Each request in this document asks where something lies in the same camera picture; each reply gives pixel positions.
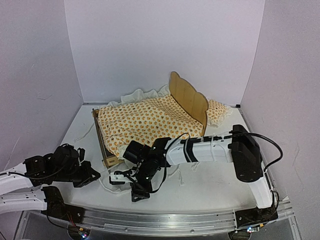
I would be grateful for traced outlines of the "small duck print pillow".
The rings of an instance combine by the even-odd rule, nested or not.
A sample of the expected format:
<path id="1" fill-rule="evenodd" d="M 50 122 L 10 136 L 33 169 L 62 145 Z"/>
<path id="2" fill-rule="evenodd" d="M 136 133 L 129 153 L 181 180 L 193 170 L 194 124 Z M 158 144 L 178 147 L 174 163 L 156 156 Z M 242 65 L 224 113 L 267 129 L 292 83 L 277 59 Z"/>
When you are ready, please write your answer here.
<path id="1" fill-rule="evenodd" d="M 224 120 L 233 112 L 233 108 L 229 105 L 222 104 L 213 99 L 208 100 L 207 125 L 211 127 L 219 127 Z"/>

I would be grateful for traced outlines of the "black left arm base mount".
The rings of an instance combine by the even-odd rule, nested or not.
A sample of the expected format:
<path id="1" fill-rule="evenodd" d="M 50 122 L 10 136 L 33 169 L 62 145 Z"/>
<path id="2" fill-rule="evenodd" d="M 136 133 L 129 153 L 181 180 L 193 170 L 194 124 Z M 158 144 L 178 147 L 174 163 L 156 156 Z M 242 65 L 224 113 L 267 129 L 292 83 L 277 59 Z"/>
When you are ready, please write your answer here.
<path id="1" fill-rule="evenodd" d="M 55 186 L 43 187 L 41 191 L 45 195 L 44 201 L 47 204 L 46 209 L 41 211 L 43 215 L 75 224 L 82 223 L 85 213 L 83 207 L 66 204 L 60 190 Z"/>

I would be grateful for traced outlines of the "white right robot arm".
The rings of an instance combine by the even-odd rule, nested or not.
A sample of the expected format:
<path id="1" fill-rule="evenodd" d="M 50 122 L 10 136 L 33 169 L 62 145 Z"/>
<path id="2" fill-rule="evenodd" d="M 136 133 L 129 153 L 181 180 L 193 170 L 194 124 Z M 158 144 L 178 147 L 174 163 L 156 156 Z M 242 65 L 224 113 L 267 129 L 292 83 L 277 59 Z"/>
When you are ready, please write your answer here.
<path id="1" fill-rule="evenodd" d="M 261 149 L 256 139 L 273 145 L 279 151 L 279 157 L 263 166 Z M 256 207 L 252 209 L 252 218 L 262 222 L 271 214 L 274 202 L 266 171 L 279 162 L 283 155 L 283 150 L 275 141 L 259 133 L 248 132 L 237 124 L 226 135 L 191 137 L 189 133 L 182 133 L 176 138 L 157 138 L 151 146 L 132 140 L 123 157 L 134 166 L 122 175 L 143 194 L 133 197 L 134 201 L 139 201 L 155 193 L 151 180 L 160 170 L 203 162 L 232 164 L 236 178 L 249 185 L 255 198 Z"/>

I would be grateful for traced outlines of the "wooden pet bed frame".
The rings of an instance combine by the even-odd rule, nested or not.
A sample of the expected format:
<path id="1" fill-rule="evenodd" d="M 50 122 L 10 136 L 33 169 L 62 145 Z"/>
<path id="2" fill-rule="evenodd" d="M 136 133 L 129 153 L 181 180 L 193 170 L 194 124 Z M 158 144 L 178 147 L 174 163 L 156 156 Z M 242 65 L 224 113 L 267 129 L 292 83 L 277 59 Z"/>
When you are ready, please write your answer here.
<path id="1" fill-rule="evenodd" d="M 175 71 L 170 73 L 168 89 L 177 104 L 179 104 L 189 116 L 202 124 L 203 128 L 200 135 L 204 136 L 208 124 L 206 111 L 209 108 L 209 103 L 207 98 L 202 93 L 198 92 L 187 80 L 180 77 Z M 94 119 L 94 125 L 102 154 L 102 163 L 106 168 L 110 168 L 123 161 L 119 160 L 105 147 L 103 131 L 98 123 L 99 111 L 99 109 L 92 109 L 92 117 Z"/>

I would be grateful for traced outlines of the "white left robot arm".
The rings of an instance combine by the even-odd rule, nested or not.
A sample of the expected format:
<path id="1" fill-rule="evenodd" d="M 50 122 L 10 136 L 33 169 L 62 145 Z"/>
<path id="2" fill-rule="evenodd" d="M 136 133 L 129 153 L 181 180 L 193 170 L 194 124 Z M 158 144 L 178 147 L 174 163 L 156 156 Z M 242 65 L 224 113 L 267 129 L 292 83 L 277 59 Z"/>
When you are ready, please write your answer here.
<path id="1" fill-rule="evenodd" d="M 72 206 L 65 204 L 55 182 L 82 188 L 101 177 L 85 160 L 85 150 L 70 144 L 53 153 L 36 155 L 0 173 L 0 212 L 40 210 L 61 219 L 69 217 Z"/>

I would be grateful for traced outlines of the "duck print mattress cushion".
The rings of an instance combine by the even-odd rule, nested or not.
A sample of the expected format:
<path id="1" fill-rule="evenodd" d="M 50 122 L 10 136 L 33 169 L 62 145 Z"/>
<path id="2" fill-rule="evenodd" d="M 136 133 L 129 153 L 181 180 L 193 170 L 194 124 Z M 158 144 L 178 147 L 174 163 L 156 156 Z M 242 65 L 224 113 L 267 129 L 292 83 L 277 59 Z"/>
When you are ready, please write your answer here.
<path id="1" fill-rule="evenodd" d="M 103 157 L 116 158 L 105 163 L 107 168 L 124 161 L 131 141 L 150 147 L 158 138 L 200 137 L 206 131 L 206 124 L 179 105 L 168 85 L 159 91 L 137 89 L 120 101 L 100 105 L 92 114 Z"/>

